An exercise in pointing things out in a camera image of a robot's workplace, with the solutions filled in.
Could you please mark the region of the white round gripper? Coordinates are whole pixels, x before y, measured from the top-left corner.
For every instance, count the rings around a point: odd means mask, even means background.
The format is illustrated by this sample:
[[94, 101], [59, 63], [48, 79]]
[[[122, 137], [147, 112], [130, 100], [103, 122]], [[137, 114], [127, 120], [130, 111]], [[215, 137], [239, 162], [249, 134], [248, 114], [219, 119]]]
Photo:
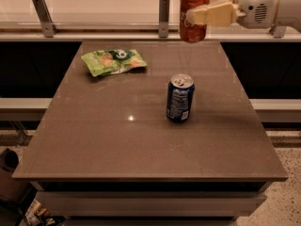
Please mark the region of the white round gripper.
[[215, 5], [189, 9], [186, 12], [187, 21], [194, 25], [211, 26], [230, 26], [237, 21], [239, 25], [249, 29], [269, 28], [275, 20], [278, 0], [210, 0], [210, 2]]

